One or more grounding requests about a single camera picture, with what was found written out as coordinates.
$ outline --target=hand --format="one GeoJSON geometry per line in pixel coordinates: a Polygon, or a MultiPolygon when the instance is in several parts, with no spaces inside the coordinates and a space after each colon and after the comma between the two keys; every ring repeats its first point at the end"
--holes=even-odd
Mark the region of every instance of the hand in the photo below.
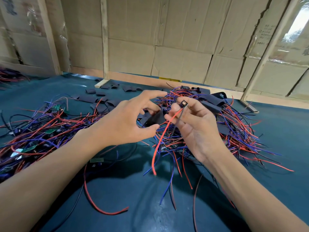
{"type": "MultiPolygon", "coordinates": [[[[177,127],[195,158],[205,164],[211,155],[226,147],[220,137],[213,113],[193,98],[179,97],[177,102],[183,100],[188,106],[185,107],[177,127]]],[[[171,120],[179,110],[180,106],[177,103],[172,104],[165,118],[171,120]]],[[[173,124],[177,122],[179,116],[180,114],[172,120],[173,124]]]]}
{"type": "Polygon", "coordinates": [[[167,92],[164,91],[144,90],[135,98],[121,101],[115,109],[88,128],[91,131],[91,136],[96,139],[97,143],[102,143],[102,148],[139,142],[153,137],[160,125],[140,128],[136,124],[136,119],[139,113],[145,113],[143,111],[145,108],[151,115],[160,111],[160,107],[150,99],[166,95],[167,92]]]}

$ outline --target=right hand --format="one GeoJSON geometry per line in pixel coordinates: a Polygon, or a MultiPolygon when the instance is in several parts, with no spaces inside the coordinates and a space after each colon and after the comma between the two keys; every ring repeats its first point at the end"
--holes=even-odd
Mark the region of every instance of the right hand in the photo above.
{"type": "MultiPolygon", "coordinates": [[[[207,164],[216,152],[226,149],[217,127],[213,113],[205,108],[198,100],[189,97],[179,97],[177,102],[185,100],[185,107],[177,127],[186,142],[189,150],[195,158],[203,164],[207,164]]],[[[180,106],[173,103],[171,110],[165,115],[171,120],[180,106]]],[[[176,124],[180,113],[172,120],[176,124]]]]}

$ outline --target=plastic sheet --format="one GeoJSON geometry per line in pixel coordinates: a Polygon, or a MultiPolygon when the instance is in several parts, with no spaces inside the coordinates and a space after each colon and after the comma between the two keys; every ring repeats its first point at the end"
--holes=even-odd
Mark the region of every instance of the plastic sheet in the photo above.
{"type": "MultiPolygon", "coordinates": [[[[276,30],[287,1],[272,0],[260,20],[251,41],[247,57],[260,59],[276,30]]],[[[300,0],[269,57],[270,61],[297,66],[309,66],[309,0],[300,0]]]]}

